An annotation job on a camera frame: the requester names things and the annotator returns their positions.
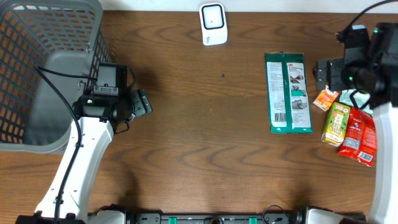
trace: white backdrop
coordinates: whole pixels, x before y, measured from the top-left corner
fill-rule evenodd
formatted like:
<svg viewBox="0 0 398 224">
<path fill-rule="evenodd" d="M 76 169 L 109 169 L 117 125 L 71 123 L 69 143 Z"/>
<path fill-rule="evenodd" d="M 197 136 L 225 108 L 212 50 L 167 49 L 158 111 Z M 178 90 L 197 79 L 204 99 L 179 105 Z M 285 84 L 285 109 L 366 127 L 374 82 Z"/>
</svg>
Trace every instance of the white backdrop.
<svg viewBox="0 0 398 224">
<path fill-rule="evenodd" d="M 99 0 L 105 10 L 198 11 L 203 0 Z M 219 0 L 229 12 L 359 12 L 381 0 Z M 398 13 L 398 2 L 370 12 Z"/>
</svg>

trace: red bag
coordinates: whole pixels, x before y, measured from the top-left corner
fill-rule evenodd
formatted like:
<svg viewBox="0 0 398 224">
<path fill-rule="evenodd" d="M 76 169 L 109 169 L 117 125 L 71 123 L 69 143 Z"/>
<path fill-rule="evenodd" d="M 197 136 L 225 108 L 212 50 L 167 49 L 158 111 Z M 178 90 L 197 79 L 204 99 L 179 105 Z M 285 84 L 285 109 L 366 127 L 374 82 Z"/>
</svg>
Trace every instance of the red bag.
<svg viewBox="0 0 398 224">
<path fill-rule="evenodd" d="M 338 154 L 372 166 L 376 150 L 377 136 L 373 118 L 361 110 L 351 108 L 346 136 Z"/>
</svg>

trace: green package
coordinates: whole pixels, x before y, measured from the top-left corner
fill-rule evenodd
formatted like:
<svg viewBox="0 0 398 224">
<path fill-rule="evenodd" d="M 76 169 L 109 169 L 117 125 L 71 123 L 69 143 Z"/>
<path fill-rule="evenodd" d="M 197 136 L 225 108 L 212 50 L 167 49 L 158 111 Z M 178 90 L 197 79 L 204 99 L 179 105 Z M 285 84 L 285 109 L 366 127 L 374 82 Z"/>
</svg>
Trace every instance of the green package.
<svg viewBox="0 0 398 224">
<path fill-rule="evenodd" d="M 305 83 L 304 54 L 266 54 L 272 133 L 313 133 Z"/>
</svg>

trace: gray plastic basket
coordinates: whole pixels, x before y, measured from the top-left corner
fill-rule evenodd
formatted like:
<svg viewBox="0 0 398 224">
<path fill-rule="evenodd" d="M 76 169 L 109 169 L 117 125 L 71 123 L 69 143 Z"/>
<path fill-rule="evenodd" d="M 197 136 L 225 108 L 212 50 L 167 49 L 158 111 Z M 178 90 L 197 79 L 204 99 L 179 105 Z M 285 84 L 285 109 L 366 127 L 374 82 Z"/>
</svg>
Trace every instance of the gray plastic basket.
<svg viewBox="0 0 398 224">
<path fill-rule="evenodd" d="M 0 150 L 63 153 L 71 116 L 34 67 L 97 77 L 109 63 L 97 0 L 0 0 Z M 87 79 L 45 73 L 72 105 Z"/>
</svg>

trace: wood grain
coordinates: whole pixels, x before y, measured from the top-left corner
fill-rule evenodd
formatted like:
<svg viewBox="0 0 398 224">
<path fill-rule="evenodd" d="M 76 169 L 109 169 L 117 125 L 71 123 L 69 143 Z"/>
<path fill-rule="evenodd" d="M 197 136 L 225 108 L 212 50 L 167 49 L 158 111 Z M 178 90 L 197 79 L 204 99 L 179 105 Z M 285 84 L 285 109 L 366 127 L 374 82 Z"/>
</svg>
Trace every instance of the wood grain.
<svg viewBox="0 0 398 224">
<path fill-rule="evenodd" d="M 320 142 L 326 113 L 311 106 L 313 134 L 271 134 L 264 53 L 303 52 L 310 101 L 316 60 L 342 56 L 334 33 L 352 14 L 227 13 L 228 41 L 205 47 L 196 12 L 104 12 L 115 62 L 130 65 L 154 112 L 105 152 L 90 211 L 257 213 L 271 204 L 368 214 L 375 168 Z M 362 22 L 396 21 L 365 15 Z M 0 223 L 30 215 L 60 156 L 0 153 Z"/>
</svg>

